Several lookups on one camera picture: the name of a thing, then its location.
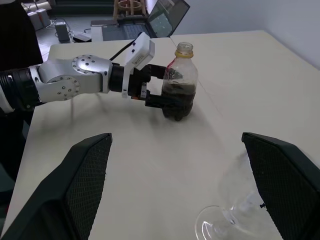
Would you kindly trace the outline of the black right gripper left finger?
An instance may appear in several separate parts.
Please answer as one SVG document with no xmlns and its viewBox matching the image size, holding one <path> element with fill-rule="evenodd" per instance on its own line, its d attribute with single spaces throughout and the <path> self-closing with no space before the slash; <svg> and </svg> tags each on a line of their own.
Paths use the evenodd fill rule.
<svg viewBox="0 0 320 240">
<path fill-rule="evenodd" d="M 88 240 L 101 202 L 112 134 L 73 145 L 0 240 Z"/>
</svg>

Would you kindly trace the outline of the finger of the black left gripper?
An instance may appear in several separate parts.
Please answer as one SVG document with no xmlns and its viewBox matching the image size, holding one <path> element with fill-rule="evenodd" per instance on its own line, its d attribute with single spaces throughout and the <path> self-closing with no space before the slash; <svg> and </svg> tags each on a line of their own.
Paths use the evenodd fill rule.
<svg viewBox="0 0 320 240">
<path fill-rule="evenodd" d="M 147 68 L 149 70 L 149 75 L 151 77 L 156 77 L 157 79 L 163 80 L 165 78 L 167 67 L 155 64 L 148 64 Z"/>
<path fill-rule="evenodd" d="M 189 112 L 192 109 L 194 97 L 194 94 L 184 93 L 165 93 L 164 95 L 148 93 L 145 98 L 145 106 Z"/>
</svg>

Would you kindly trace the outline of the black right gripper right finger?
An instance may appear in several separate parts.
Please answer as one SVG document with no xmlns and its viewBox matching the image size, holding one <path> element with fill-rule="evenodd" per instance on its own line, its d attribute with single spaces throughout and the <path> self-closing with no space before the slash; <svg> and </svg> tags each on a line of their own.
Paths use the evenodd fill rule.
<svg viewBox="0 0 320 240">
<path fill-rule="evenodd" d="M 297 146 L 244 132 L 259 195 L 283 240 L 320 240 L 320 168 Z"/>
</svg>

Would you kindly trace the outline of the clear plastic bottle dark drink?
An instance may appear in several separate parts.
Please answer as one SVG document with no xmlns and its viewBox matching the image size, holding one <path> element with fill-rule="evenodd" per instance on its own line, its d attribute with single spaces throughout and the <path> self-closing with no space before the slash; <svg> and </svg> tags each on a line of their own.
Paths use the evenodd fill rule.
<svg viewBox="0 0 320 240">
<path fill-rule="evenodd" d="M 198 83 L 198 70 L 192 62 L 193 45 L 180 42 L 175 51 L 175 58 L 166 67 L 161 95 L 173 99 L 175 103 L 162 108 L 165 118 L 181 121 L 188 116 L 193 107 Z"/>
</svg>

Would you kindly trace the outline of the clear wine glass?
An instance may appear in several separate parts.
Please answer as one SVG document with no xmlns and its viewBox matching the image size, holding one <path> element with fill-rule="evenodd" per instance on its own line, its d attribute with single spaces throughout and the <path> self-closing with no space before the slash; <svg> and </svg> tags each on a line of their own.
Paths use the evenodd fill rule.
<svg viewBox="0 0 320 240">
<path fill-rule="evenodd" d="M 218 184 L 219 205 L 205 207 L 195 222 L 197 240 L 265 240 L 273 232 L 247 152 L 239 155 Z"/>
</svg>

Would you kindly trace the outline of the dark grey laptop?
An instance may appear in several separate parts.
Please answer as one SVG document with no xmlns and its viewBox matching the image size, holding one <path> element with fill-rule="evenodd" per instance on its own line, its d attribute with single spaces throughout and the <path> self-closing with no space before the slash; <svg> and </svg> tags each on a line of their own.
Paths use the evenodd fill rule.
<svg viewBox="0 0 320 240">
<path fill-rule="evenodd" d="M 190 9 L 185 0 L 155 0 L 151 6 L 140 15 L 91 21 L 91 41 L 133 40 L 140 32 L 151 38 L 169 38 Z"/>
</svg>

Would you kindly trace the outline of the wooden stool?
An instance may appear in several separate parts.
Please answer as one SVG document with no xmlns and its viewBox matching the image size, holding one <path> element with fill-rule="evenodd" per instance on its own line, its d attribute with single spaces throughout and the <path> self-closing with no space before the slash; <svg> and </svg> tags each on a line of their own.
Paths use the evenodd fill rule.
<svg viewBox="0 0 320 240">
<path fill-rule="evenodd" d="M 113 19 L 118 20 L 120 15 L 124 17 L 147 16 L 145 0 L 114 0 Z"/>
</svg>

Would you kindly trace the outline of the grey box device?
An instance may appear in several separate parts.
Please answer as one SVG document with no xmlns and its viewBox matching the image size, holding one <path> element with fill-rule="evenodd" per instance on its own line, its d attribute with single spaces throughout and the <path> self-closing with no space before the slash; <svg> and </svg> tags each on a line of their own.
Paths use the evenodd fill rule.
<svg viewBox="0 0 320 240">
<path fill-rule="evenodd" d="M 61 42 L 61 43 L 69 42 L 70 37 L 69 37 L 69 32 L 68 32 L 66 22 L 64 22 L 64 21 L 56 22 L 54 24 L 54 26 L 55 26 L 56 35 L 57 35 L 59 42 Z"/>
</svg>

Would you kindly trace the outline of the small white carton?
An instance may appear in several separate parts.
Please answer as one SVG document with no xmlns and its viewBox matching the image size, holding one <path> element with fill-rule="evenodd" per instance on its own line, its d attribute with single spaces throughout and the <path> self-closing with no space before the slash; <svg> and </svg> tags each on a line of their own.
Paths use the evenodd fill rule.
<svg viewBox="0 0 320 240">
<path fill-rule="evenodd" d="M 40 8 L 36 10 L 39 19 L 44 27 L 48 27 L 51 24 L 51 20 L 48 16 L 47 10 L 44 8 Z"/>
<path fill-rule="evenodd" d="M 31 12 L 28 12 L 27 15 L 28 15 L 35 31 L 38 31 L 43 28 L 43 24 L 42 24 L 37 12 L 31 11 Z"/>
</svg>

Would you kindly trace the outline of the large black cloth object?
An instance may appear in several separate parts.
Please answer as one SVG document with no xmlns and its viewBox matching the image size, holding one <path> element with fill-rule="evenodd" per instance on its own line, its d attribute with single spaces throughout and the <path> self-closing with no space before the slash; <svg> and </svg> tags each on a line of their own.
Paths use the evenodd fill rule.
<svg viewBox="0 0 320 240">
<path fill-rule="evenodd" d="M 17 0 L 0 0 L 0 72 L 43 63 L 35 28 Z"/>
</svg>

